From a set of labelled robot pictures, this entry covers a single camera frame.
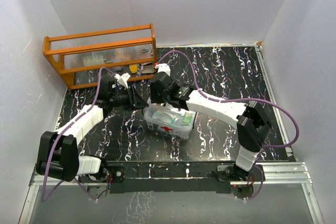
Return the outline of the green small packet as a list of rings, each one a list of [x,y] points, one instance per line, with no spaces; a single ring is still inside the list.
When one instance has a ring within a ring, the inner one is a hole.
[[[193,118],[192,113],[185,113],[184,117],[183,117],[183,120],[182,120],[182,124],[183,125],[190,125],[192,118]]]

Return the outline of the clear divider tray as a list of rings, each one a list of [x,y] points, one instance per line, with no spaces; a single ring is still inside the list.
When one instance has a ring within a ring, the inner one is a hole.
[[[175,126],[190,126],[195,117],[195,112],[183,109],[153,110],[148,112],[152,120],[160,121]]]

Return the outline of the white teal ointment tube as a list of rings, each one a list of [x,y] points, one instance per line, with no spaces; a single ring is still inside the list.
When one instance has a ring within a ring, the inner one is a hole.
[[[174,114],[165,111],[155,111],[152,115],[152,118],[165,123],[173,123],[176,120],[176,116]]]

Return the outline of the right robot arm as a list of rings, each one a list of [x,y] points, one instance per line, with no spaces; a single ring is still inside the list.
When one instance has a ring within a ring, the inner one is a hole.
[[[174,108],[206,114],[233,126],[240,149],[234,165],[226,169],[226,177],[246,181],[253,174],[253,165],[271,130],[269,117],[260,103],[226,102],[194,86],[180,86],[165,72],[150,79],[150,99],[152,103],[168,103]]]

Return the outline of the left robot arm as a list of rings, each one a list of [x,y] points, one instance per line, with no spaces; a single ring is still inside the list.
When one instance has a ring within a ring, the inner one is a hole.
[[[46,177],[70,182],[77,176],[91,175],[96,181],[108,177],[108,168],[102,159],[81,156],[78,145],[84,137],[114,108],[135,111],[148,107],[134,87],[126,87],[113,78],[102,78],[91,104],[67,124],[54,132],[46,131],[40,138],[36,172]]]

